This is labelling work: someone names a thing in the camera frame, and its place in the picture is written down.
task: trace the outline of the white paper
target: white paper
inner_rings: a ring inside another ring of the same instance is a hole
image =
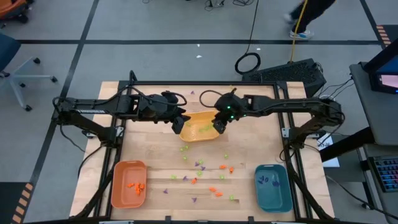
[[[325,138],[327,138],[326,141],[322,145],[320,145],[320,143],[323,142]],[[320,151],[332,144],[333,140],[331,139],[329,133],[326,133],[324,136],[322,136],[322,138],[318,139],[318,148]],[[338,163],[338,159],[334,158],[330,159],[329,161],[323,162],[323,167],[340,167],[340,164]]]

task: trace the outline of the yellow bowl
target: yellow bowl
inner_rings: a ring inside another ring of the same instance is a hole
[[[180,138],[185,142],[207,141],[217,138],[220,134],[214,129],[214,116],[217,111],[203,111],[197,113],[185,113],[191,119],[185,122],[181,130]]]

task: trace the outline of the blue bowl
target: blue bowl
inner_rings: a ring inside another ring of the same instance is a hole
[[[285,167],[259,165],[254,173],[257,202],[265,212],[289,212],[293,207]]]

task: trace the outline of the computer monitor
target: computer monitor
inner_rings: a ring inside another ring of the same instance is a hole
[[[398,40],[364,64],[373,91],[398,94]]]

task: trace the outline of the chair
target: chair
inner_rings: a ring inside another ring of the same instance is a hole
[[[16,19],[21,23],[29,20],[25,15],[26,9],[34,0],[0,0],[0,20]]]
[[[26,68],[29,65],[33,66],[35,64],[36,65],[40,64],[40,59],[38,59],[38,58],[30,58],[29,60],[24,62],[22,65],[20,65],[17,69],[15,69],[11,73],[5,72],[4,69],[9,64],[9,62],[14,58],[14,56],[17,54],[20,47],[21,47],[21,44],[18,41],[0,33],[0,81],[3,81],[0,83],[0,87],[9,83],[10,86],[12,87],[12,89],[14,90],[14,93],[18,99],[20,106],[22,108],[24,108],[26,111],[30,111],[32,108],[25,103],[24,98],[22,96],[21,89],[20,89],[20,88],[24,88],[25,84],[18,83],[17,79],[18,78],[29,78],[29,79],[49,78],[54,83],[57,82],[58,80],[54,76],[50,76],[50,75],[18,75],[18,73],[23,68]]]

